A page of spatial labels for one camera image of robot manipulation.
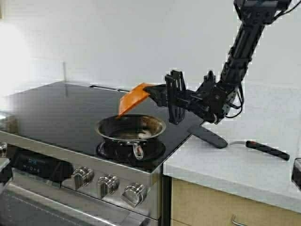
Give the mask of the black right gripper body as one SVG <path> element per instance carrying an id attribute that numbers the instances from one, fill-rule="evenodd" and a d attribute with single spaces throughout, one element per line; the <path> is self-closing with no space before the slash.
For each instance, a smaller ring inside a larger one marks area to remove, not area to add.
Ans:
<path id="1" fill-rule="evenodd" d="M 183 73 L 179 71 L 172 70 L 165 81 L 169 121 L 175 125 L 184 119 L 186 111 L 214 124 L 230 119 L 231 108 L 242 111 L 242 85 L 233 87 L 216 82 L 212 71 L 196 91 L 186 89 Z"/>

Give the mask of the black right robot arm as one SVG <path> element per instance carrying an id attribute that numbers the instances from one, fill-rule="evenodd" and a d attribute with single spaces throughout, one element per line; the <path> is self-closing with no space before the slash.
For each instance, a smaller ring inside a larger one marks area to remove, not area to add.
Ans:
<path id="1" fill-rule="evenodd" d="M 218 124 L 231 108 L 243 108 L 242 81 L 259 39 L 264 28 L 284 15 L 290 4 L 289 0 L 234 1 L 241 26 L 218 81 L 213 71 L 209 71 L 199 88 L 192 91 L 186 89 L 183 73 L 172 70 L 165 76 L 165 84 L 147 86 L 143 90 L 157 106 L 168 107 L 172 124 L 180 123 L 186 111 L 204 122 Z"/>

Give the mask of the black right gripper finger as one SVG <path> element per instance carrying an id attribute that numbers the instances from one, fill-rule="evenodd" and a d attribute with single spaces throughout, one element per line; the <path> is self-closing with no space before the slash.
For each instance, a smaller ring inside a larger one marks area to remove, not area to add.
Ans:
<path id="1" fill-rule="evenodd" d="M 166 98 L 166 84 L 147 86 L 143 90 L 147 92 L 152 99 Z"/>
<path id="2" fill-rule="evenodd" d="M 157 104 L 158 107 L 167 107 L 168 99 L 166 97 L 155 97 L 153 101 Z"/>

